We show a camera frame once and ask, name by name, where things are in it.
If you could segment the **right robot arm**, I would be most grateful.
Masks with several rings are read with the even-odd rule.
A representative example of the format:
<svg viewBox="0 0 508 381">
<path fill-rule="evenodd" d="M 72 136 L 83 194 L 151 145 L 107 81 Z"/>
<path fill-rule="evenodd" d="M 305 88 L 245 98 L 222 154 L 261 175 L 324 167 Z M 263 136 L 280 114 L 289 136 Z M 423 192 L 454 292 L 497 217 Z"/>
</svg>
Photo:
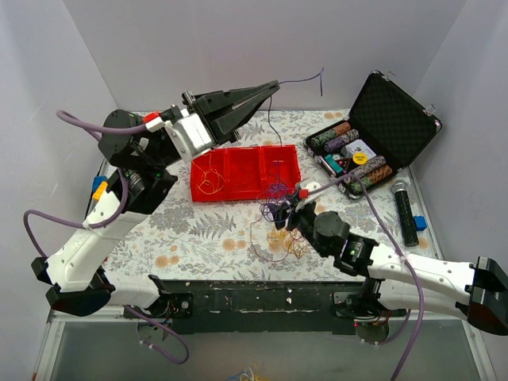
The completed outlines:
<svg viewBox="0 0 508 381">
<path fill-rule="evenodd" d="M 366 279 L 358 310 L 420 310 L 447 314 L 497 336 L 507 334 L 507 275 L 499 264 L 481 256 L 475 262 L 453 262 L 414 254 L 351 233 L 338 213 L 316 214 L 304 206 L 271 203 L 268 212 L 277 229 L 298 230 L 322 257 L 351 276 Z"/>
</svg>

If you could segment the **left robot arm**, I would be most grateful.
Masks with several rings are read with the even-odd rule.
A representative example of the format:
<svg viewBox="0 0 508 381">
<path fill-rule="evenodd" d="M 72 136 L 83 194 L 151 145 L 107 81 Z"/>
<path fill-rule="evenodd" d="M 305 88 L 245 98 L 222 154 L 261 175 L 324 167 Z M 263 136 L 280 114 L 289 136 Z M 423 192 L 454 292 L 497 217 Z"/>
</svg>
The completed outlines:
<svg viewBox="0 0 508 381">
<path fill-rule="evenodd" d="M 107 271 L 103 262 L 113 249 L 167 197 L 177 177 L 168 168 L 190 162 L 238 139 L 245 125 L 280 85 L 183 93 L 181 106 L 144 117 L 126 110 L 111 112 L 102 125 L 81 121 L 66 111 L 58 118 L 91 133 L 114 173 L 98 201 L 71 238 L 53 255 L 32 264 L 36 278 L 47 283 L 53 310 L 84 317 L 104 306 L 139 308 L 163 316 L 179 300 L 154 275 L 134 277 Z"/>
</svg>

